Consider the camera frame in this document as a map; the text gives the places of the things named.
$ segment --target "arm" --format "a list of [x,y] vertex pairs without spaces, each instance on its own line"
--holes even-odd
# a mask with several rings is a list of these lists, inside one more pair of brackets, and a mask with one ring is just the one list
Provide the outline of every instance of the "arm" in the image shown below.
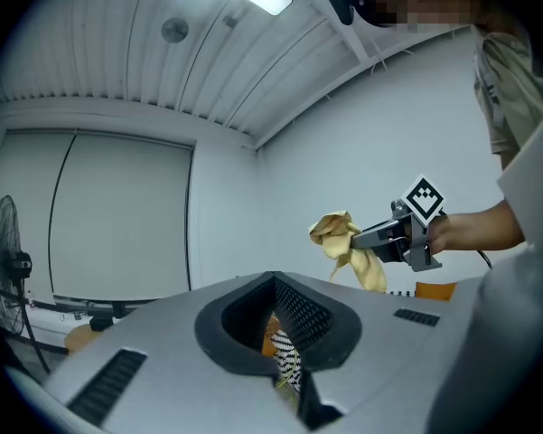
[[432,254],[437,254],[443,250],[507,250],[523,242],[524,235],[503,200],[487,211],[434,219],[428,239]]

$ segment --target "orange object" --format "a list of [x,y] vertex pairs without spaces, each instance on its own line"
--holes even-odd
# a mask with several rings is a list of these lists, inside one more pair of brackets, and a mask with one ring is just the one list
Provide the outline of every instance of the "orange object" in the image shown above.
[[100,335],[102,335],[102,333],[99,331],[92,331],[90,325],[80,325],[66,335],[64,338],[64,346],[69,350],[69,354],[74,354],[83,347],[86,347]]
[[433,285],[430,283],[416,283],[416,297],[423,299],[450,300],[457,283],[446,285]]
[[271,339],[269,338],[280,329],[281,324],[279,323],[279,320],[277,320],[275,316],[271,316],[271,318],[269,318],[269,322],[267,323],[267,330],[265,331],[265,337],[263,338],[263,349],[261,350],[261,353],[265,357],[272,357],[275,355],[275,352],[277,352],[277,348],[273,345]]

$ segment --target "beige shirt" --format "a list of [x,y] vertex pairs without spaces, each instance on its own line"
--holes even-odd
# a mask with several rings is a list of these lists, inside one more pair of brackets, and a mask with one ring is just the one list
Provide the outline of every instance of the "beige shirt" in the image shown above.
[[516,37],[476,32],[474,90],[488,123],[492,152],[515,154],[543,119],[543,68]]

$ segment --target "yellow cloth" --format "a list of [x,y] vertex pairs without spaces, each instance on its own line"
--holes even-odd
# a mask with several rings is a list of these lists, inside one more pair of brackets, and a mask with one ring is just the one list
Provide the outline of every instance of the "yellow cloth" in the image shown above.
[[311,241],[322,246],[327,257],[337,259],[330,281],[337,270],[349,263],[364,289],[385,293],[388,284],[378,256],[373,250],[355,250],[350,246],[351,237],[358,233],[361,230],[353,224],[347,211],[328,213],[309,229]]

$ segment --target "black cutout opening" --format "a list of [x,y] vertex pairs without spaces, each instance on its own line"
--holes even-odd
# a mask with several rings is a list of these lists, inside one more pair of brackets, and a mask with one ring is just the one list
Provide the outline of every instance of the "black cutout opening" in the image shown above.
[[317,429],[341,417],[321,404],[311,378],[313,372],[341,366],[360,340],[360,318],[341,302],[282,272],[267,272],[205,306],[195,321],[197,341],[227,371],[276,382],[276,363],[261,353],[273,312],[301,356],[299,418]]

